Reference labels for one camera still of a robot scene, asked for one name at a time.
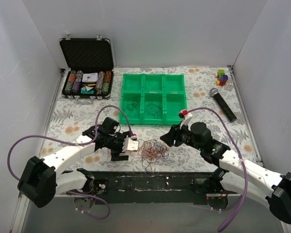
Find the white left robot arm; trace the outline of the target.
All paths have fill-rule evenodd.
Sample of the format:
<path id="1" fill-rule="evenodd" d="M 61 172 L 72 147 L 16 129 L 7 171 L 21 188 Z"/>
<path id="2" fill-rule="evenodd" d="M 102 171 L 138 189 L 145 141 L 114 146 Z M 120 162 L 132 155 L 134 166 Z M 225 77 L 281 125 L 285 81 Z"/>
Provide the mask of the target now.
<path id="1" fill-rule="evenodd" d="M 111 160 L 125 161 L 126 151 L 138 149 L 137 136 L 131 131 L 119 132 L 119 122 L 107 117 L 102 124 L 92 126 L 82 132 L 70 146 L 39 159 L 32 157 L 26 164 L 17 185 L 36 207 L 46 206 L 55 195 L 77 190 L 91 194 L 94 190 L 94 176 L 84 168 L 68 172 L 67 169 L 81 158 L 107 148 Z"/>

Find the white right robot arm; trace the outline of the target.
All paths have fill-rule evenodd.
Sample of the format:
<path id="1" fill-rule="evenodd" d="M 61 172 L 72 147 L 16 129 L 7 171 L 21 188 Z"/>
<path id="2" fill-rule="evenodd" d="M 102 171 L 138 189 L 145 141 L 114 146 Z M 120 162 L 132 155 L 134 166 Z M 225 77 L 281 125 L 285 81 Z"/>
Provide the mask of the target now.
<path id="1" fill-rule="evenodd" d="M 210 180 L 215 193 L 228 190 L 240 193 L 269 208 L 279 220 L 291 224 L 291 173 L 283 175 L 251 161 L 241 159 L 229 146 L 217 141 L 205 123 L 172 125 L 160 139 L 169 147 L 182 144 L 200 151 L 201 157 L 224 174 Z"/>

